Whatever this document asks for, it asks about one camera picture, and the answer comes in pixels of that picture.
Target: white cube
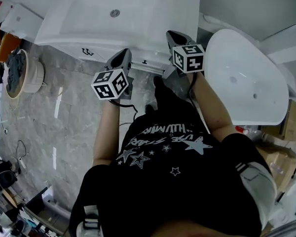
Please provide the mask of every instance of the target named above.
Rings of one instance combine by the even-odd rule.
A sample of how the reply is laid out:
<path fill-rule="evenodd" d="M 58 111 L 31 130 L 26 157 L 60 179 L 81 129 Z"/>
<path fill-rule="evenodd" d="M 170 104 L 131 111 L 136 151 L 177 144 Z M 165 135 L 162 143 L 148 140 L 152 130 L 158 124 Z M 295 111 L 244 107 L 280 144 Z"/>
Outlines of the white cube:
<path fill-rule="evenodd" d="M 98 72 L 94 75 L 91 87 L 99 99 L 117 99 L 127 88 L 128 81 L 123 69 Z"/>
<path fill-rule="evenodd" d="M 203 56 L 205 51 L 202 45 L 182 45 L 172 48 L 173 65 L 184 73 L 203 71 Z"/>

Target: black sleeve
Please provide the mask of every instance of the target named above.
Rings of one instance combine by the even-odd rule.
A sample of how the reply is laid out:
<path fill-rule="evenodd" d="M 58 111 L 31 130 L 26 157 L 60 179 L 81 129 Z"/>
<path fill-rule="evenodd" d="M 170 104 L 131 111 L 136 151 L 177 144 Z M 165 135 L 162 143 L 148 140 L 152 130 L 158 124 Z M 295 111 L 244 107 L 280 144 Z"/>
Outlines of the black sleeve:
<path fill-rule="evenodd" d="M 70 222 L 69 232 L 72 237 L 76 237 L 76 229 L 85 218 L 84 207 L 87 205 L 97 205 L 99 200 L 98 190 L 105 185 L 104 178 L 109 172 L 109 166 L 97 165 L 88 170 L 84 175 L 79 195 L 74 203 Z"/>
<path fill-rule="evenodd" d="M 228 152 L 228 158 L 235 167 L 241 163 L 257 162 L 271 174 L 267 163 L 246 135 L 240 133 L 230 134 L 223 139 L 221 146 L 225 152 Z"/>

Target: laundry basket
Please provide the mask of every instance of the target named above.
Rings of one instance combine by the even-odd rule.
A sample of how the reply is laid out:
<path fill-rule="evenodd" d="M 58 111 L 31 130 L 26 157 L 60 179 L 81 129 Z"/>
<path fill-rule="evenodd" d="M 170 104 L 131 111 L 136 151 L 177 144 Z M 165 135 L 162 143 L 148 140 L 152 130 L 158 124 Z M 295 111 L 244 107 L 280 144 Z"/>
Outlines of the laundry basket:
<path fill-rule="evenodd" d="M 43 65 L 31 57 L 27 51 L 21 49 L 20 52 L 25 55 L 26 59 L 23 64 L 23 70 L 19 79 L 19 84 L 14 92 L 8 92 L 5 88 L 7 95 L 11 99 L 15 99 L 20 96 L 22 91 L 27 93 L 37 92 L 42 86 L 44 79 Z"/>

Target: gray tile floor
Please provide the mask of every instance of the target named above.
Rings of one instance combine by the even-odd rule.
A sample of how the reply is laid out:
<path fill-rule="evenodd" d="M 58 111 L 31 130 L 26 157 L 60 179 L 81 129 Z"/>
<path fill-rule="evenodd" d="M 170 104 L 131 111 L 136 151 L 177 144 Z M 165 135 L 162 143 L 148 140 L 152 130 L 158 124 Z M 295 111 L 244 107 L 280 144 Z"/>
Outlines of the gray tile floor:
<path fill-rule="evenodd" d="M 17 141 L 22 140 L 28 152 L 22 158 L 26 168 L 21 167 L 15 190 L 30 199 L 44 187 L 53 185 L 55 198 L 71 209 L 84 174 L 92 164 L 103 102 L 98 100 L 90 83 L 103 64 L 74 59 L 50 46 L 33 45 L 28 50 L 44 65 L 47 86 L 34 94 L 23 93 L 19 101 L 12 101 L 0 85 L 0 120 L 8 130 L 5 135 L 0 124 L 0 157 L 16 162 Z M 122 103 L 134 104 L 138 115 L 142 115 L 145 104 L 156 106 L 154 74 L 132 69 L 129 76 L 134 78 L 132 100 Z M 186 98 L 189 86 L 186 78 L 180 79 L 174 73 L 165 83 Z M 120 122 L 131 122 L 133 115 L 132 109 L 122 108 Z M 128 126 L 120 127 L 120 144 Z M 20 143 L 17 156 L 23 154 Z"/>

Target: white bucket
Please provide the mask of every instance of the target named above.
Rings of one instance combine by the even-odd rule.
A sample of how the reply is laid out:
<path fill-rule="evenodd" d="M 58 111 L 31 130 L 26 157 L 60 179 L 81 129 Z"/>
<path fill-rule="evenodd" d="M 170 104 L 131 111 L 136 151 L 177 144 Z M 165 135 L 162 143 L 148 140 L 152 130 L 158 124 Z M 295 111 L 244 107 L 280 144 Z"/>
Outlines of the white bucket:
<path fill-rule="evenodd" d="M 41 62 L 35 60 L 23 49 L 21 49 L 20 52 L 23 52 L 26 56 L 26 64 L 23 65 L 23 71 L 25 72 L 24 82 L 18 92 L 14 94 L 9 94 L 9 92 L 7 92 L 7 95 L 11 99 L 19 97 L 22 91 L 27 93 L 37 92 L 42 86 L 44 79 L 44 68 Z"/>

